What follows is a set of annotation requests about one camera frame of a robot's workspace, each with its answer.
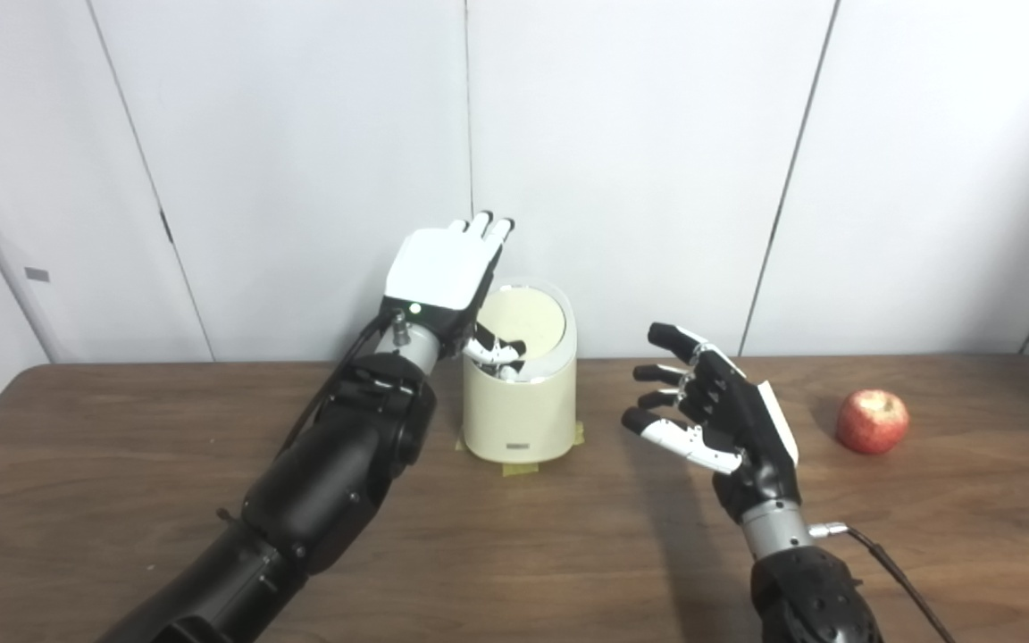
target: red apple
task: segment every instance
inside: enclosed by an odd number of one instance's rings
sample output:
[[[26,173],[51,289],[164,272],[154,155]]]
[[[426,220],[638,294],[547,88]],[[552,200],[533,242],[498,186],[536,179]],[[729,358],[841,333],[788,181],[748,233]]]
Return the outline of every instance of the red apple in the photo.
[[[857,453],[884,453],[908,432],[908,407],[886,390],[858,390],[844,400],[836,420],[836,436]]]

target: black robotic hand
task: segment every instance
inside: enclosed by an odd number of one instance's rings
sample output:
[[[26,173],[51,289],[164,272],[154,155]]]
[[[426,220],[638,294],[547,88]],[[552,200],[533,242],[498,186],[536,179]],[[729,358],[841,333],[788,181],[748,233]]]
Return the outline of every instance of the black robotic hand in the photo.
[[[769,500],[801,504],[795,439],[769,383],[749,383],[717,347],[678,326],[653,324],[649,342],[677,355],[689,370],[661,363],[634,369],[637,382],[675,388],[641,396],[622,423],[674,452],[682,452],[675,444],[693,444],[683,455],[717,471],[717,499],[738,525],[744,512]],[[694,426],[649,410],[659,406],[677,408]]]
[[[622,424],[649,442],[714,471],[714,491],[754,557],[751,598],[765,643],[883,643],[849,567],[813,544],[801,515],[796,446],[769,383],[749,383],[717,347],[670,324],[649,342],[689,366],[638,366],[633,379],[671,387],[638,398]],[[671,406],[690,423],[654,415]]]

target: cable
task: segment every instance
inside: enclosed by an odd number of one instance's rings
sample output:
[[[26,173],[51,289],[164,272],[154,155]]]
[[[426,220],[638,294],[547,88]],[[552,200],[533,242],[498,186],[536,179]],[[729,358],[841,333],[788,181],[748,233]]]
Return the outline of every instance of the cable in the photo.
[[[301,433],[304,424],[308,422],[312,413],[322,406],[323,402],[325,402],[325,398],[331,394],[331,389],[334,389],[335,383],[339,382],[340,373],[348,368],[352,359],[355,359],[355,354],[358,354],[360,349],[363,348],[363,345],[366,345],[366,343],[370,341],[372,334],[379,332],[379,330],[387,328],[388,322],[391,322],[391,319],[395,316],[395,310],[386,308],[381,310],[380,314],[376,315],[371,321],[368,321],[366,326],[363,326],[363,329],[360,330],[360,334],[348,349],[348,353],[344,354],[344,356],[340,358],[340,361],[335,363],[335,368],[331,370],[331,374],[328,376],[328,379],[325,380],[325,382],[323,382],[323,386],[320,387],[320,390],[315,392],[315,395],[313,395],[312,399],[309,400],[308,406],[304,407],[299,418],[296,419],[296,423],[293,424],[293,428],[291,428],[288,432],[288,436],[285,436],[285,442],[283,442],[281,444],[281,449],[277,451],[277,457],[281,457],[281,453],[288,451],[288,448],[290,448],[293,442],[296,442],[296,438]]]
[[[947,640],[947,643],[956,643],[955,638],[951,636],[951,632],[948,632],[947,627],[944,626],[944,621],[941,621],[939,617],[936,617],[935,612],[931,610],[931,607],[927,606],[927,601],[924,599],[923,594],[920,594],[915,586],[912,586],[907,575],[903,575],[903,571],[899,570],[899,566],[895,565],[895,561],[887,555],[887,551],[881,545],[873,542],[871,538],[864,536],[860,530],[853,528],[852,525],[847,525],[845,531],[849,536],[860,541],[860,545],[864,545],[864,548],[868,549],[868,553],[873,555],[874,559],[877,559],[879,565],[887,570],[887,573],[891,574],[891,577],[899,583],[899,586],[902,586],[908,596],[911,596],[912,601],[915,601],[916,606],[919,607],[919,611],[923,612],[925,617],[927,617],[927,622],[930,622],[931,627],[935,628],[935,632],[938,632],[939,638]]]

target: panel seam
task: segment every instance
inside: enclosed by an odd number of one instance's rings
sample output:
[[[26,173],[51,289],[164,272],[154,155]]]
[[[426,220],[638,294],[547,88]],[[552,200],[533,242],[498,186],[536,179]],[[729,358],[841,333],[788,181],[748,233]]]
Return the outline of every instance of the panel seam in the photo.
[[[205,329],[205,319],[201,318],[201,309],[197,306],[197,297],[193,296],[193,286],[188,282],[188,273],[185,273],[184,261],[180,259],[180,252],[177,252],[177,244],[174,241],[173,231],[169,228],[165,207],[161,205],[161,194],[158,192],[158,188],[156,188],[153,173],[150,171],[150,164],[148,164],[148,159],[145,157],[145,149],[142,146],[142,138],[138,135],[138,127],[134,123],[134,114],[130,111],[130,103],[126,101],[126,91],[121,88],[121,81],[118,80],[118,69],[113,65],[113,58],[110,55],[110,45],[106,44],[105,36],[102,34],[102,24],[98,21],[98,12],[94,10],[94,0],[85,0],[85,7],[90,9],[91,22],[94,23],[94,31],[98,33],[98,41],[102,44],[102,53],[105,57],[105,64],[110,68],[110,77],[113,78],[113,85],[118,90],[118,101],[121,101],[121,109],[126,113],[126,122],[130,126],[130,132],[134,136],[134,145],[138,147],[138,155],[140,162],[142,162],[142,170],[145,172],[145,178],[148,180],[148,183],[150,183],[150,191],[153,193],[153,201],[158,208],[161,222],[165,224],[166,237],[169,240],[169,245],[171,245],[171,248],[173,249],[173,256],[177,261],[177,269],[180,271],[180,280],[185,284],[185,293],[188,295],[189,305],[192,306],[192,314],[197,317],[197,325],[201,329],[201,337],[204,337],[205,348],[209,351],[209,359],[216,362],[217,355],[213,353],[213,343],[209,342],[209,333],[208,330]]]
[[[796,157],[801,153],[801,143],[804,141],[806,128],[809,127],[809,114],[812,112],[813,98],[816,97],[816,86],[820,84],[820,73],[824,69],[824,58],[828,53],[828,43],[832,40],[832,29],[837,26],[837,13],[841,10],[841,0],[832,3],[832,12],[828,17],[828,29],[824,32],[824,42],[820,45],[820,57],[816,60],[816,72],[813,73],[812,85],[809,87],[809,98],[805,101],[804,114],[801,115],[801,128],[796,131],[796,140],[792,145],[792,155],[788,158],[788,171],[784,173],[784,186],[781,187],[781,198],[776,203],[776,213],[773,216],[773,226],[769,229],[769,241],[765,244],[765,255],[760,261],[760,273],[756,275],[756,286],[752,290],[752,300],[748,302],[748,317],[741,333],[741,346],[738,355],[744,355],[744,346],[748,342],[748,329],[752,327],[752,317],[756,311],[756,300],[760,296],[760,287],[765,282],[765,273],[769,269],[769,256],[773,252],[773,241],[776,241],[776,230],[781,224],[781,213],[784,211],[784,201],[788,198],[788,186],[792,183],[792,171],[795,170]]]

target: robotic hand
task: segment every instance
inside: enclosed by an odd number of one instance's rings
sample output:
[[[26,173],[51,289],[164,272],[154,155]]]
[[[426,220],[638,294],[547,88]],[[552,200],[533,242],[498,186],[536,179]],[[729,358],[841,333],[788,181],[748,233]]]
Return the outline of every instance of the robotic hand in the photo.
[[[407,346],[404,330],[418,326],[421,342],[439,347],[437,357],[463,353],[484,365],[518,362],[525,343],[503,342],[475,319],[513,228],[510,219],[491,225],[491,213],[483,211],[470,223],[417,230],[403,242],[381,303],[381,310],[401,311],[392,337],[397,347]]]
[[[490,223],[481,213],[403,242],[380,314],[248,490],[241,516],[218,511],[221,536],[99,642],[252,643],[310,575],[348,549],[420,456],[436,405],[426,382],[434,363],[465,353],[517,367],[525,353],[522,342],[475,324],[514,227],[499,220],[487,233]],[[377,332],[376,350],[358,355]]]
[[[715,471],[714,492],[741,527],[752,565],[752,604],[765,643],[883,643],[849,567],[813,545],[844,528],[809,528],[801,515],[795,439],[769,383],[749,383],[717,347],[678,326],[653,324],[649,342],[689,369],[639,366],[638,382],[665,383],[626,410],[622,424],[690,463]],[[650,408],[673,406],[690,423]]]

